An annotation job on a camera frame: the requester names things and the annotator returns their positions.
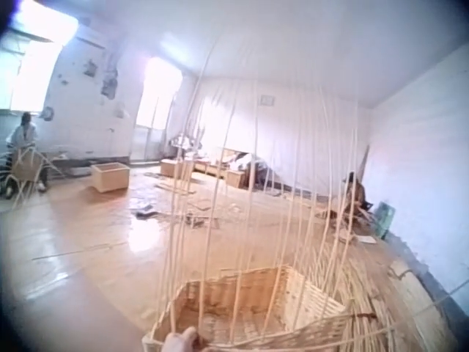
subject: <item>wooden floor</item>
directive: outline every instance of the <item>wooden floor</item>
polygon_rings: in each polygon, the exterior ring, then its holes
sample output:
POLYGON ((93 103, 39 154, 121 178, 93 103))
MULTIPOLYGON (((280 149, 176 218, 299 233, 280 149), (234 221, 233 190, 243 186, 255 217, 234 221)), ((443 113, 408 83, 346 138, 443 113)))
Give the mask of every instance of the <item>wooden floor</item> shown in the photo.
MULTIPOLYGON (((4 297, 18 330, 40 351, 139 349, 163 304, 158 283, 169 243, 171 192, 164 188, 170 180, 152 172, 158 168, 133 169, 130 188, 109 194, 98 194, 86 178, 56 181, 47 194, 32 194, 17 210, 3 213, 2 279, 9 288, 4 297), (138 220, 135 212, 148 204, 160 215, 138 220)), ((211 209, 203 209, 210 206, 214 187, 213 177, 194 173, 188 210, 209 216, 211 209)), ((208 276, 235 269, 243 248, 245 267, 274 265, 286 231, 284 262, 297 260, 307 206, 255 193, 250 208, 248 192, 223 181, 218 193, 208 276), (293 220, 287 226, 288 212, 293 220)), ((0 206, 6 210, 12 203, 0 206)), ((314 223, 318 238, 322 221, 314 223)), ((178 272, 181 280, 200 279, 207 224, 185 231, 178 272)), ((375 268, 390 263, 383 243, 365 247, 351 248, 351 255, 375 268)))

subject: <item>seated person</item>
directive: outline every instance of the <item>seated person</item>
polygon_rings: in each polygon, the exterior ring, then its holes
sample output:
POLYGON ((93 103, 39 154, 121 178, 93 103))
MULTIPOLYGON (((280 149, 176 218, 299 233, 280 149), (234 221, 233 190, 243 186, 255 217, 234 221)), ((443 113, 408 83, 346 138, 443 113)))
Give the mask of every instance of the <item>seated person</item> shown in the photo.
POLYGON ((349 173, 348 179, 344 180, 344 182, 347 182, 347 192, 345 194, 344 214, 345 215, 350 214, 350 207, 352 206, 352 196, 353 196, 353 214, 358 215, 360 213, 358 209, 359 208, 364 209, 364 206, 366 204, 365 188, 360 183, 360 181, 356 179, 354 172, 349 173), (354 179, 355 179, 355 193, 353 193, 353 180, 354 179))
MULTIPOLYGON (((25 112, 21 117, 21 124, 16 127, 7 138, 7 147, 9 154, 4 166, 4 171, 1 173, 0 181, 6 183, 2 188, 2 193, 5 193, 7 199, 11 199, 18 191, 18 184, 14 179, 8 177, 12 171, 12 160, 16 150, 22 148, 35 147, 37 141, 37 129, 31 122, 31 114, 25 112)), ((44 192, 48 185, 47 169, 42 167, 39 175, 39 183, 37 184, 38 191, 44 192)))

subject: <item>air conditioner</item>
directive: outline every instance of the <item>air conditioner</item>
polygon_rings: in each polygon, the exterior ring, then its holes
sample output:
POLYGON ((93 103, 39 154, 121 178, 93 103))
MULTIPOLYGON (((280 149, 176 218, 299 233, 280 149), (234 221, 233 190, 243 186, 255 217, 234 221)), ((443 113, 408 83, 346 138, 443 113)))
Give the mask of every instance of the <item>air conditioner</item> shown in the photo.
POLYGON ((100 49, 106 49, 108 46, 106 36, 82 24, 78 27, 75 38, 100 49))

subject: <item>person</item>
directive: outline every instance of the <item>person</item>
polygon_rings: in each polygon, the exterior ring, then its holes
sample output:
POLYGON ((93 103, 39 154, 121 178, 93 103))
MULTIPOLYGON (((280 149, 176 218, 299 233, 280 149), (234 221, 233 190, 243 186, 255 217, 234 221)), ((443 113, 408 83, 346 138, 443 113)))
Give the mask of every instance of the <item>person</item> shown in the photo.
POLYGON ((193 326, 184 330, 181 334, 169 333, 164 340, 162 352, 193 352, 194 344, 198 339, 196 328, 193 326))
POLYGON ((344 214, 345 215, 350 214, 350 208, 352 207, 352 203, 353 203, 353 213, 354 215, 358 215, 360 212, 359 208, 363 209, 366 203, 365 188, 360 183, 360 181, 358 181, 358 179, 355 177, 354 172, 349 173, 349 177, 343 182, 347 182, 347 192, 345 194, 344 214), (355 180, 355 193, 353 193, 354 180, 355 180))
MULTIPOLYGON (((2 172, 1 181, 5 183, 4 191, 5 197, 11 199, 13 195, 18 191, 18 184, 16 181, 9 177, 12 171, 12 161, 15 151, 35 147, 37 141, 37 129, 36 125, 31 122, 31 114, 25 112, 21 116, 21 124, 16 127, 12 133, 7 137, 7 148, 9 153, 7 154, 4 171, 2 172)), ((48 173, 47 168, 42 167, 39 174, 39 183, 37 189, 40 192, 45 192, 48 185, 48 173)))

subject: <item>wicker basket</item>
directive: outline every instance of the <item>wicker basket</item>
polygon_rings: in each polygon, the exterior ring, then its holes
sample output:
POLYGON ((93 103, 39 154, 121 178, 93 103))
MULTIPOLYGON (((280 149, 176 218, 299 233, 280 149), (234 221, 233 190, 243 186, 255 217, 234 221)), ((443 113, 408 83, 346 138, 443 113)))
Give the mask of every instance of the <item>wicker basket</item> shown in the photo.
MULTIPOLYGON (((235 274, 205 282, 204 314, 199 333, 210 342, 211 351, 307 348, 342 338, 345 324, 350 319, 345 306, 327 297, 293 268, 283 266, 242 272, 239 308, 230 340, 237 281, 235 274)), ((188 282, 172 302, 178 332, 198 326, 201 285, 200 281, 188 282)), ((144 338, 146 351, 159 351, 171 331, 169 308, 152 333, 144 338)))

